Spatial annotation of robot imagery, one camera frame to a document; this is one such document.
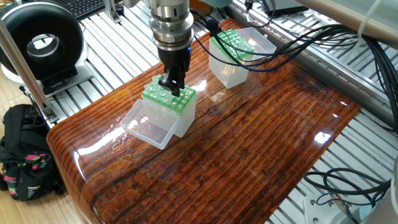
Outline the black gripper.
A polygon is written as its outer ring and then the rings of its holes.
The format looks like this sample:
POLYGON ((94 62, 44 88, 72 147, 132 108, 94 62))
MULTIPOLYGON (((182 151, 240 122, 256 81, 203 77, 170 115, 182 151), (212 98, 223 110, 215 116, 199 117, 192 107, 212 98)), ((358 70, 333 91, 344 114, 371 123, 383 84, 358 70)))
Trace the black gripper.
POLYGON ((158 84, 175 96, 185 88, 185 77, 189 70, 192 49, 190 46, 180 50, 162 50, 158 48, 160 61, 164 64, 165 74, 161 75, 158 84), (170 74, 175 74, 174 82, 170 74))

